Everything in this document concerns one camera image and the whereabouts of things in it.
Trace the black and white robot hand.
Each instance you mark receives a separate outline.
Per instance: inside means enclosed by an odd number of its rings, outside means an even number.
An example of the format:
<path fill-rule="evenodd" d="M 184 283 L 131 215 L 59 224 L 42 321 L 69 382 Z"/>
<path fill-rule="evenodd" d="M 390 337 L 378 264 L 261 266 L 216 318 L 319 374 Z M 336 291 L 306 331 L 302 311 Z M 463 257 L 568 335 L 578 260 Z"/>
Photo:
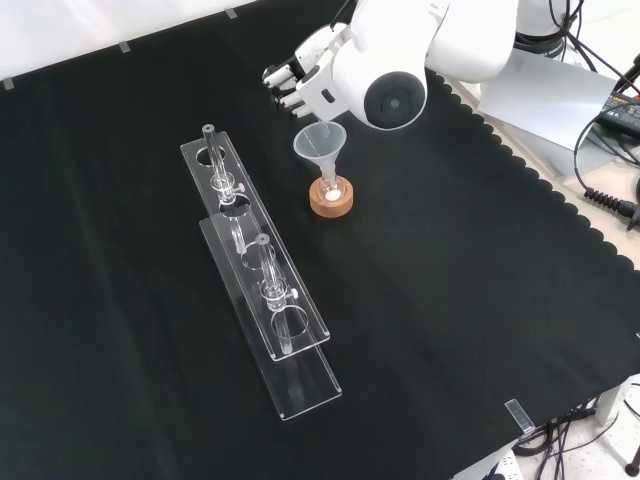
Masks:
<path fill-rule="evenodd" d="M 323 26 L 302 42 L 290 59 L 268 67 L 262 84 L 275 103 L 296 118 L 313 115 L 328 122 L 344 113 L 348 107 L 335 86 L 332 68 L 349 34 L 350 28 L 342 22 Z"/>

